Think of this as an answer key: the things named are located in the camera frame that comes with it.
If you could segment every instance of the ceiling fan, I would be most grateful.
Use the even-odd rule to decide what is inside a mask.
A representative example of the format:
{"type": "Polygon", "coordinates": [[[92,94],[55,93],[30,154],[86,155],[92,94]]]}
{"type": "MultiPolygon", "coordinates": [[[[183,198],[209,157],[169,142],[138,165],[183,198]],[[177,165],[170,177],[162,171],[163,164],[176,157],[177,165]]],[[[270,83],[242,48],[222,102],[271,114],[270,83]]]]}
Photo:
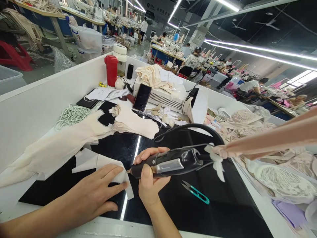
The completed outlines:
{"type": "Polygon", "coordinates": [[[275,26],[272,25],[274,22],[276,22],[276,20],[273,19],[273,20],[271,20],[269,23],[262,23],[262,22],[257,22],[257,21],[255,21],[254,23],[263,24],[263,25],[272,27],[272,28],[275,29],[275,30],[280,30],[279,28],[277,28],[277,27],[275,27],[275,26]]]}
{"type": "Polygon", "coordinates": [[[239,29],[241,29],[241,30],[246,30],[246,29],[244,29],[244,28],[242,28],[242,27],[237,26],[234,22],[232,22],[232,24],[234,25],[232,28],[239,28],[239,29]]]}
{"type": "Polygon", "coordinates": [[[192,1],[195,1],[195,0],[186,0],[188,2],[188,4],[191,4],[192,1]]]}

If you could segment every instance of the teal scissors handle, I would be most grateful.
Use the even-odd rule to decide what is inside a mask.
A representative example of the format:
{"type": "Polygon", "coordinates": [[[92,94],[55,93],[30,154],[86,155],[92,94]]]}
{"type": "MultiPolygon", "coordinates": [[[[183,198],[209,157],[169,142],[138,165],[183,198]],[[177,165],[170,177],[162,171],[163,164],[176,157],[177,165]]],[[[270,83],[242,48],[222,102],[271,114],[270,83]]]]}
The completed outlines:
{"type": "Polygon", "coordinates": [[[191,193],[193,194],[193,195],[195,195],[196,197],[198,197],[200,200],[202,200],[204,203],[206,203],[206,204],[209,204],[210,203],[210,201],[209,201],[209,199],[205,196],[205,195],[203,195],[201,192],[199,192],[196,188],[194,188],[193,186],[191,186],[191,189],[193,189],[193,190],[195,190],[197,193],[195,193],[195,192],[193,192],[193,190],[191,190],[191,193]]]}

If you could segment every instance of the red water bottle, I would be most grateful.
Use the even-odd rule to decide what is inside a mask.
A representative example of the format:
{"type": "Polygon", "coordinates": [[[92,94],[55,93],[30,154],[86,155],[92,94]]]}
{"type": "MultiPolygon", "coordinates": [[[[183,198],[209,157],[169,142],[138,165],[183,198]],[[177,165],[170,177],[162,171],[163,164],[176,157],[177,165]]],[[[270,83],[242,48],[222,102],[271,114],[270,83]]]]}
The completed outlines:
{"type": "Polygon", "coordinates": [[[107,65],[107,84],[114,87],[117,80],[118,59],[113,55],[107,55],[105,64],[107,65]]]}

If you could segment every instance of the thread snips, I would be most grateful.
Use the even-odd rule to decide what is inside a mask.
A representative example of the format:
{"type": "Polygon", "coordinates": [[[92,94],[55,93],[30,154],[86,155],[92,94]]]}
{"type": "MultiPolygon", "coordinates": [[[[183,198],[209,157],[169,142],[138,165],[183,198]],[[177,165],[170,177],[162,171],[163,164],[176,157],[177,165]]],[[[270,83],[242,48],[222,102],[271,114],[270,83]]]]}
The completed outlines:
{"type": "Polygon", "coordinates": [[[182,183],[183,187],[186,188],[188,191],[190,191],[191,194],[198,197],[200,200],[202,200],[207,205],[210,203],[209,199],[205,195],[203,195],[201,192],[199,192],[196,188],[191,186],[189,183],[185,182],[184,180],[182,180],[182,181],[184,183],[184,184],[182,183]]]}

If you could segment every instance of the black phone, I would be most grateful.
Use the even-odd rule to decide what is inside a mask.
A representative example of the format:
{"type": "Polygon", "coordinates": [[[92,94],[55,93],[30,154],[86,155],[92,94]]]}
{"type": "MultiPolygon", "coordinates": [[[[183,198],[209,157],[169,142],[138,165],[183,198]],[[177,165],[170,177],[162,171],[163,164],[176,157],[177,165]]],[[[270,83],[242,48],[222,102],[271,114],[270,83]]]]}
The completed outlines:
{"type": "Polygon", "coordinates": [[[136,95],[136,98],[133,103],[133,108],[144,111],[146,103],[148,102],[148,99],[150,97],[152,88],[145,85],[145,84],[140,84],[138,94],[136,95]]]}
{"type": "Polygon", "coordinates": [[[88,98],[83,97],[82,99],[80,99],[76,105],[77,106],[82,106],[82,107],[86,107],[86,108],[89,108],[89,109],[92,109],[98,102],[99,100],[95,99],[95,100],[89,100],[88,98]]]}

